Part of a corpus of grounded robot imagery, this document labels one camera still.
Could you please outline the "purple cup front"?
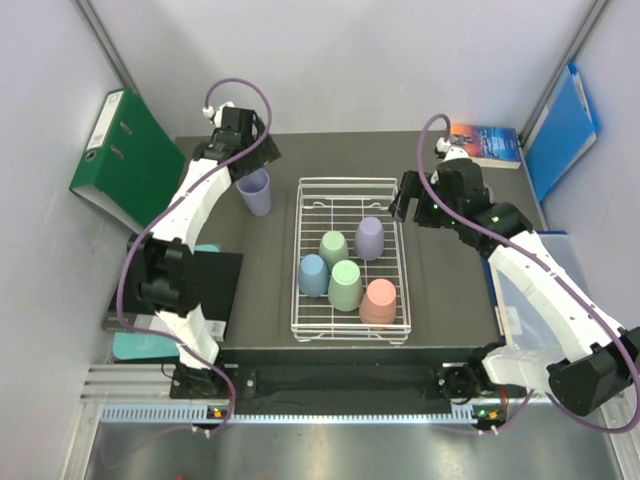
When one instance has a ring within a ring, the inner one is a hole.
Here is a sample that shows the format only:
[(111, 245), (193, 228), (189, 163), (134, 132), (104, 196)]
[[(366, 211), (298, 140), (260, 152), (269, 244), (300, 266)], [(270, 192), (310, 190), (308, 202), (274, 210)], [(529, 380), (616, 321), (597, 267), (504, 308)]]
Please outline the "purple cup front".
[(271, 212), (271, 182), (265, 169), (256, 170), (239, 179), (236, 188), (253, 215), (264, 217)]

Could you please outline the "purple cup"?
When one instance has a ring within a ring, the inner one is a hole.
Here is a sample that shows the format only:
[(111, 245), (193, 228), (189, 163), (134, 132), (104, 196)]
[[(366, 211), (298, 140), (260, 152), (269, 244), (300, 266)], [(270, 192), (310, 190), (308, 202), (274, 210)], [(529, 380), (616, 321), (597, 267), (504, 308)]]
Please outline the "purple cup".
[(356, 255), (364, 261), (373, 261), (384, 252), (384, 228), (377, 217), (365, 217), (359, 223), (355, 239)]
[(271, 182), (265, 169), (256, 170), (239, 179), (236, 188), (253, 215), (264, 217), (271, 212)]

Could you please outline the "dark green cup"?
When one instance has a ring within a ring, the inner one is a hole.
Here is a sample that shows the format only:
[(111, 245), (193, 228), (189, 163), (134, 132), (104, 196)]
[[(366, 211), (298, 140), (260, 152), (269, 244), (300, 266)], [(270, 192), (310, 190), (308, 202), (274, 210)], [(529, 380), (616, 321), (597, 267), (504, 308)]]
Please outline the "dark green cup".
[(343, 233), (335, 230), (325, 232), (320, 241), (318, 254), (329, 270), (332, 270), (336, 263), (348, 260), (349, 249)]

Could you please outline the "light green cup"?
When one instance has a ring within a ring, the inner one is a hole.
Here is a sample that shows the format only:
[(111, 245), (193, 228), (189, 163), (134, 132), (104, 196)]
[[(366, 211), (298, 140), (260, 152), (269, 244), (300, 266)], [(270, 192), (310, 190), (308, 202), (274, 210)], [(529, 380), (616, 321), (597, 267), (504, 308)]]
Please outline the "light green cup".
[(363, 283), (359, 266), (352, 260), (336, 263), (328, 287), (329, 303), (337, 310), (350, 312), (359, 307)]

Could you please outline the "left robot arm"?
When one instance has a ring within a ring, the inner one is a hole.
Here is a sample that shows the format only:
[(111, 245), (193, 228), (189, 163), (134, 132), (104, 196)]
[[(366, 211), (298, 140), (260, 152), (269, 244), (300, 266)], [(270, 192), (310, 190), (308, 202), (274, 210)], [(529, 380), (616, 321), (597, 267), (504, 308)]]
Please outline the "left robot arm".
[(241, 179), (279, 159), (269, 122), (231, 102), (206, 108), (214, 130), (194, 150), (186, 174), (167, 208), (131, 238), (116, 296), (131, 284), (140, 300), (164, 324), (160, 336), (172, 340), (182, 369), (205, 396), (226, 387), (217, 366), (218, 342), (209, 333), (195, 271), (195, 246), (216, 203)]

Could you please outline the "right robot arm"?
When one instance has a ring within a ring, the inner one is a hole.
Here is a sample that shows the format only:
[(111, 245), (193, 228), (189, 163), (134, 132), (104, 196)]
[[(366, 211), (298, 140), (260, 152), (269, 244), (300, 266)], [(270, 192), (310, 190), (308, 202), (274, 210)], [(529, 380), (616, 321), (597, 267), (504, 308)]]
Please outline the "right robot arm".
[(421, 227), (454, 230), (460, 241), (504, 275), (551, 330), (555, 347), (490, 344), (469, 359), (466, 380), (487, 396), (501, 385), (540, 390), (585, 417), (639, 380), (639, 330), (597, 307), (545, 248), (540, 235), (509, 202), (495, 202), (481, 167), (449, 147), (435, 172), (404, 172), (389, 211)]

